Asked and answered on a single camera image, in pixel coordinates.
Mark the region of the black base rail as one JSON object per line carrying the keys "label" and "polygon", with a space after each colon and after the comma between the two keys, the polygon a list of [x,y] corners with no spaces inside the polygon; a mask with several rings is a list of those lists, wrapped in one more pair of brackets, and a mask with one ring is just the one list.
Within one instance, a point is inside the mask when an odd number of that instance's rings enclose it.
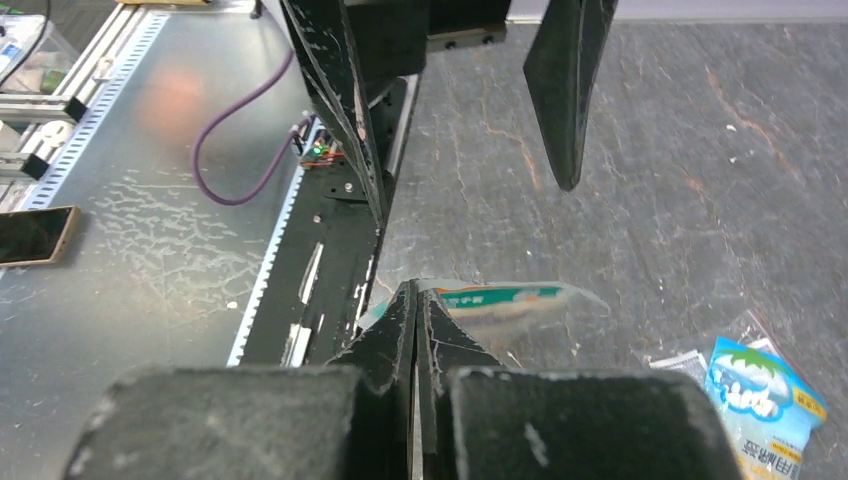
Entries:
{"label": "black base rail", "polygon": [[385,228],[316,119],[295,166],[228,366],[321,364],[358,334]]}

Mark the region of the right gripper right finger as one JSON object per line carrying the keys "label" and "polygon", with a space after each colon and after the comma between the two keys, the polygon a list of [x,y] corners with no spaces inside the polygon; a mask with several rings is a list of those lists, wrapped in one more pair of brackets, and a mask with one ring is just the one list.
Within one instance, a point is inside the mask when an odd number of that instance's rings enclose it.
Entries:
{"label": "right gripper right finger", "polygon": [[737,479],[721,419],[664,370],[510,368],[419,294],[427,479]]}

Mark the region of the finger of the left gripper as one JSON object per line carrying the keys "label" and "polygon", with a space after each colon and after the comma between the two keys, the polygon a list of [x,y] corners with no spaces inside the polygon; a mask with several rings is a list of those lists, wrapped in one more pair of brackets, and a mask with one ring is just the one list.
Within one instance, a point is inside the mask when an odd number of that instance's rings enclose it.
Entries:
{"label": "finger of the left gripper", "polygon": [[581,178],[591,95],[617,0],[552,0],[523,65],[559,188]]}
{"label": "finger of the left gripper", "polygon": [[425,65],[425,1],[284,1],[292,45],[313,105],[341,143],[377,225],[389,201],[369,90]]}

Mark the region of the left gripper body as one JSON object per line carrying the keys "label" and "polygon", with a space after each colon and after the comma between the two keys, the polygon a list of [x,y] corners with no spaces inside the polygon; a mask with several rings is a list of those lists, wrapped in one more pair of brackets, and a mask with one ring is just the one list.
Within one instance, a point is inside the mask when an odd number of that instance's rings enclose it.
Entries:
{"label": "left gripper body", "polygon": [[503,42],[511,0],[432,0],[427,52]]}

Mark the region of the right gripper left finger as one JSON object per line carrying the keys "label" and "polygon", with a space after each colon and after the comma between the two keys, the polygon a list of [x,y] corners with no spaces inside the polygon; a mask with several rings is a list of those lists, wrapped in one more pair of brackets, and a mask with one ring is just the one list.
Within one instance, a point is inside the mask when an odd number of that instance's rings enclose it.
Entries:
{"label": "right gripper left finger", "polygon": [[322,365],[148,368],[100,397],[66,479],[406,479],[418,286]]}

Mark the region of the smartphone on bench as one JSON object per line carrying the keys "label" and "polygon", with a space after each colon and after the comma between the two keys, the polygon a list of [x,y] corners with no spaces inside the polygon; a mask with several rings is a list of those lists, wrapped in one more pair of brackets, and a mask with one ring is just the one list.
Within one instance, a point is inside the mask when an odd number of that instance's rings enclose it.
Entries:
{"label": "smartphone on bench", "polygon": [[57,263],[81,217],[78,206],[2,213],[1,267]]}

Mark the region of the blue cotton ball bag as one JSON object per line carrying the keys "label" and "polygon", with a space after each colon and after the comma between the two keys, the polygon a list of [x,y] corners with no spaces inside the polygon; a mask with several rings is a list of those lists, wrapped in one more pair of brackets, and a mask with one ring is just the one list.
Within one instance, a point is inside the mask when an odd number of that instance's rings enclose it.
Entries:
{"label": "blue cotton ball bag", "polygon": [[828,409],[781,357],[716,339],[704,389],[721,417],[744,479],[796,480]]}

